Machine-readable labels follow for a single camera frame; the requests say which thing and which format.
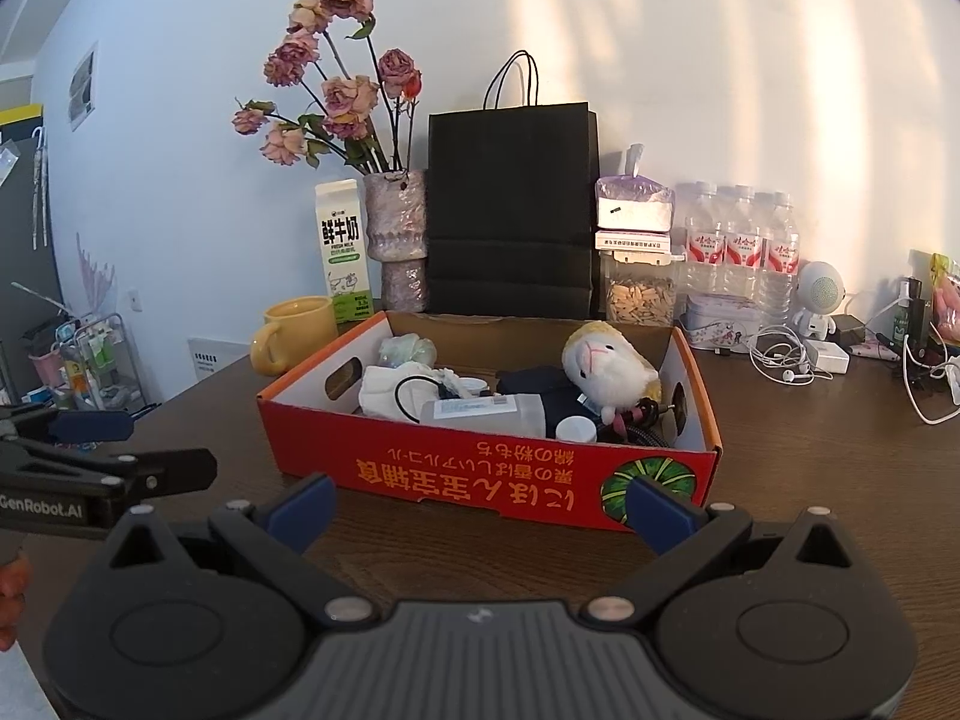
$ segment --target plush toy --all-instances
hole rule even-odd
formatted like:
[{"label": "plush toy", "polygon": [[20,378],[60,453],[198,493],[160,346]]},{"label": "plush toy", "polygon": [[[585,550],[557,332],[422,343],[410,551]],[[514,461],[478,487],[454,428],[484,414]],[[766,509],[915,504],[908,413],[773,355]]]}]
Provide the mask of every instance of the plush toy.
[{"label": "plush toy", "polygon": [[563,370],[570,381],[600,407],[605,425],[618,410],[630,409],[643,397],[659,403],[659,373],[623,334],[606,322],[588,322],[563,347]]}]

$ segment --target human hand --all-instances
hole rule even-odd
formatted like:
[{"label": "human hand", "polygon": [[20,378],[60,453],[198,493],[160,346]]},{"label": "human hand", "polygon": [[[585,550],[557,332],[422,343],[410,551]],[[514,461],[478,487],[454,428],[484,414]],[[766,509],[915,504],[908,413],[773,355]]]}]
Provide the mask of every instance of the human hand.
[{"label": "human hand", "polygon": [[23,613],[23,594],[31,576],[30,560],[22,552],[12,563],[0,566],[0,653],[16,642],[16,624]]}]

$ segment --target cardboard box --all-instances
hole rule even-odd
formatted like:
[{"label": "cardboard box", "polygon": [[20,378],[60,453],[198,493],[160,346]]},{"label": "cardboard box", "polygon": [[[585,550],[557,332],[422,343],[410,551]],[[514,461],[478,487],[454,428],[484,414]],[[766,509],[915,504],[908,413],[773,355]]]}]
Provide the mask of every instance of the cardboard box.
[{"label": "cardboard box", "polygon": [[581,324],[377,314],[258,395],[277,467],[295,476],[323,471],[341,487],[366,493],[604,530],[624,530],[623,490],[632,475],[652,476],[702,504],[720,461],[720,436],[696,362],[676,328],[618,328],[659,366],[664,399],[678,406],[671,449],[518,439],[357,413],[360,376],[376,363],[384,338],[418,333],[434,341],[439,367],[493,382],[498,370],[558,365],[566,339]]}]

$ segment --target leaf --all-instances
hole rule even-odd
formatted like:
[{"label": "leaf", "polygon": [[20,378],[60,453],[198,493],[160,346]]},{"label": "leaf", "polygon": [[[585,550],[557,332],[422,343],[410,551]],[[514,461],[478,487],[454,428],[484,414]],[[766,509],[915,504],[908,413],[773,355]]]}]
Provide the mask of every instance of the leaf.
[{"label": "leaf", "polygon": [[373,32],[375,26],[376,19],[373,18],[373,13],[371,13],[370,18],[363,22],[363,26],[357,29],[357,32],[354,32],[352,35],[347,35],[347,40],[366,40],[370,37],[370,33]]},{"label": "leaf", "polygon": [[[350,159],[359,159],[363,162],[366,162],[368,158],[368,153],[366,148],[363,148],[362,141],[347,140],[344,141],[344,147],[347,148],[347,157]],[[352,165],[353,162],[347,162],[347,165]]]},{"label": "leaf", "polygon": [[315,154],[329,154],[330,146],[323,141],[307,141],[306,151],[310,156],[314,156]]},{"label": "leaf", "polygon": [[304,129],[310,130],[318,138],[328,141],[330,136],[325,129],[323,129],[323,116],[320,116],[315,113],[305,113],[299,119],[297,119],[299,125]]},{"label": "leaf", "polygon": [[277,105],[271,103],[270,100],[251,100],[249,103],[244,105],[244,108],[254,111],[263,111],[264,113],[275,113],[275,111],[277,111]]}]

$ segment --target window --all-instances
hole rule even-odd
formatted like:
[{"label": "window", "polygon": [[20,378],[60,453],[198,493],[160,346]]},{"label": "window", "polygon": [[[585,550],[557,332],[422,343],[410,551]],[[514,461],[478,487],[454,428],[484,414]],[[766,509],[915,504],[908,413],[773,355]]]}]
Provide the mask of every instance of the window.
[{"label": "window", "polygon": [[96,47],[83,57],[70,80],[70,127],[76,129],[93,110],[93,67]]}]

